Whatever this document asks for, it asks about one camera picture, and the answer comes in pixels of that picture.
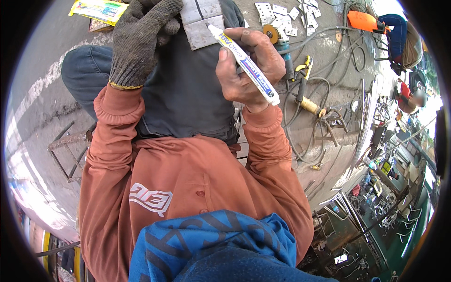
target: yellow package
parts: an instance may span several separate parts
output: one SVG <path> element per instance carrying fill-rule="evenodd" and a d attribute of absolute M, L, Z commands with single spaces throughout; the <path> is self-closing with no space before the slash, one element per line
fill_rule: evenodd
<path fill-rule="evenodd" d="M 108 0 L 79 0 L 70 9 L 69 16 L 79 14 L 115 26 L 128 4 Z"/>

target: bare hand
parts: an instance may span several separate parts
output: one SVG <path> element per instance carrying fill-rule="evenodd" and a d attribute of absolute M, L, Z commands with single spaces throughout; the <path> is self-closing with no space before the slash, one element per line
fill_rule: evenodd
<path fill-rule="evenodd" d="M 285 75 L 285 62 L 269 41 L 269 37 L 260 31 L 247 28 L 228 28 L 224 34 L 232 38 L 244 50 L 250 52 L 251 59 L 257 64 L 269 82 L 274 85 Z M 246 73 L 236 73 L 236 60 L 229 49 L 219 50 L 216 75 L 222 86 L 222 94 L 228 101 L 246 105 L 252 113 L 258 113 L 268 107 L 268 102 Z"/>

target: work glove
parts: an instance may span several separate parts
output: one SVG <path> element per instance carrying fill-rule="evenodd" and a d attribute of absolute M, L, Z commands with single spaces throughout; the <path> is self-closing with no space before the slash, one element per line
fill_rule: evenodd
<path fill-rule="evenodd" d="M 165 38 L 165 35 L 177 33 L 180 25 L 173 17 L 182 8 L 182 0 L 162 0 L 156 5 L 150 0 L 130 2 L 113 32 L 112 86 L 120 89 L 143 86 L 157 63 L 157 42 L 159 46 L 167 43 L 167 39 L 158 40 L 157 35 Z"/>

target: shirt cuff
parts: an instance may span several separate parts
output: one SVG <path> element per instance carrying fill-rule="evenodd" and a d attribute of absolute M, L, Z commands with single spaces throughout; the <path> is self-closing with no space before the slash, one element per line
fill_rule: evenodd
<path fill-rule="evenodd" d="M 141 99 L 141 91 L 143 88 L 135 90 L 119 90 L 111 87 L 110 84 L 106 86 L 105 96 L 101 101 L 103 111 L 114 116 L 125 116 L 134 112 Z"/>
<path fill-rule="evenodd" d="M 243 109 L 243 118 L 249 125 L 256 128 L 265 128 L 273 125 L 277 120 L 277 108 L 273 105 L 268 105 L 268 108 L 254 114 L 249 112 L 247 107 Z"/>

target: marker pen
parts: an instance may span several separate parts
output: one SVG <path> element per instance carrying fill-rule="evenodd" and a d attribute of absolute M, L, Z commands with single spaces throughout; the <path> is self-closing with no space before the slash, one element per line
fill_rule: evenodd
<path fill-rule="evenodd" d="M 224 34 L 223 30 L 215 27 L 212 24 L 206 24 L 213 37 L 222 46 L 230 49 L 235 56 L 236 61 L 244 70 L 245 73 L 251 78 L 252 82 L 257 86 L 266 101 L 275 106 L 280 103 L 279 94 L 274 87 L 269 83 L 263 72 L 257 67 L 252 59 L 241 49 L 241 47 L 235 43 L 230 37 Z"/>

